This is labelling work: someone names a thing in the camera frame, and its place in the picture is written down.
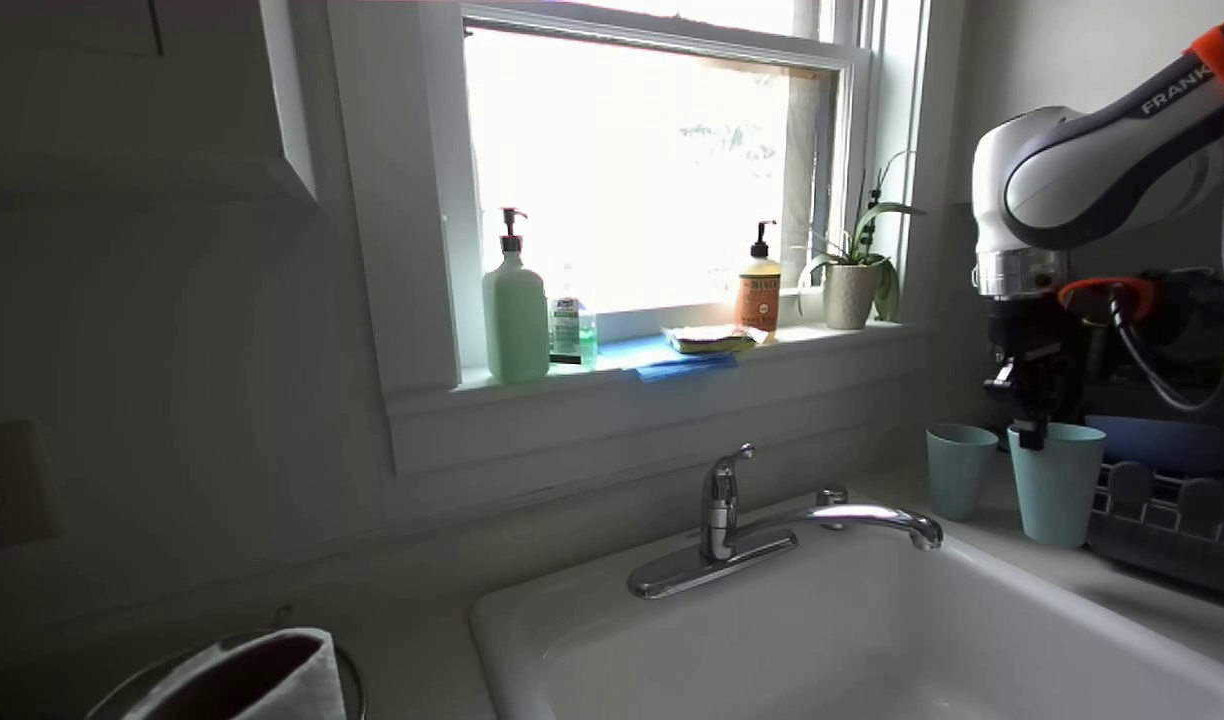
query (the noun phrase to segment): soap dispenser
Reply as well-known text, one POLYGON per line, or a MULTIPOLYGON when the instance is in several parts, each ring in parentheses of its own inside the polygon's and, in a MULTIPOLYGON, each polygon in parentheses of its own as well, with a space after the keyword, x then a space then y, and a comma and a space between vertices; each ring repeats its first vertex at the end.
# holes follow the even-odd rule
POLYGON ((740 273, 736 288, 736 322, 775 333, 775 313, 779 313, 779 262, 769 253, 769 224, 757 224, 757 245, 749 247, 749 262, 740 273))
POLYGON ((523 266, 521 209, 504 209, 500 266, 485 274, 490 372, 500 384, 528 384, 550 372, 543 280, 523 266))

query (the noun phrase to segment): cup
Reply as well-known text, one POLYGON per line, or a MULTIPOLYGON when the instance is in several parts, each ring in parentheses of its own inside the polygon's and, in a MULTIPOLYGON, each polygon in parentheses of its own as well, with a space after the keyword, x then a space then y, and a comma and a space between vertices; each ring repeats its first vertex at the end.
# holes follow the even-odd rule
POLYGON ((1020 526, 1037 544, 1081 548, 1087 538, 1104 432, 1087 424, 1048 424, 1045 448, 1023 448, 1007 426, 1020 526))
POLYGON ((979 487, 995 474, 995 448, 1000 437, 976 424, 930 426, 930 487, 936 517, 973 517, 979 487))

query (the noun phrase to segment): green soap bottle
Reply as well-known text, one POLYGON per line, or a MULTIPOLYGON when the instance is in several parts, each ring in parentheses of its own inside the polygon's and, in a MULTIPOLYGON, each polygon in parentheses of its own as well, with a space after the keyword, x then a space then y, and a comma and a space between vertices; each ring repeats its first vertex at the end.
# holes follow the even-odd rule
POLYGON ((528 384, 550 372, 550 298, 543 280, 523 266, 523 237, 504 209, 500 266, 485 274, 490 372, 500 384, 528 384))

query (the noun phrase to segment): bottle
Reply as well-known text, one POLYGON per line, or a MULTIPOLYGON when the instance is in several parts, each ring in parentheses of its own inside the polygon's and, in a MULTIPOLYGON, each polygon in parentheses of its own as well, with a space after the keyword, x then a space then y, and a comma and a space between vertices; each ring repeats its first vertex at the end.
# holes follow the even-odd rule
POLYGON ((550 372, 543 280, 523 266, 521 217, 504 209, 500 266, 485 274, 490 372, 500 384, 528 384, 550 372))
POLYGON ((740 273, 740 288, 736 288, 736 322, 743 327, 761 327, 761 333, 775 333, 775 313, 779 313, 779 262, 769 261, 769 224, 775 221, 761 221, 757 224, 757 245, 749 247, 749 266, 740 273))
POLYGON ((553 364, 586 364, 592 368, 601 355, 598 315, 578 298, 562 295, 550 315, 550 359, 553 364))

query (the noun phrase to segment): white sink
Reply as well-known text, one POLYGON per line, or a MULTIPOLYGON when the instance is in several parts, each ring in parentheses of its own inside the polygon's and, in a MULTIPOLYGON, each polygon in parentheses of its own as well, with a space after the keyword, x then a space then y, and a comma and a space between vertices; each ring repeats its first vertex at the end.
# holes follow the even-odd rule
POLYGON ((1224 667, 960 538, 802 526, 802 548, 642 598, 687 538, 492 591, 504 720, 1224 720, 1224 667))

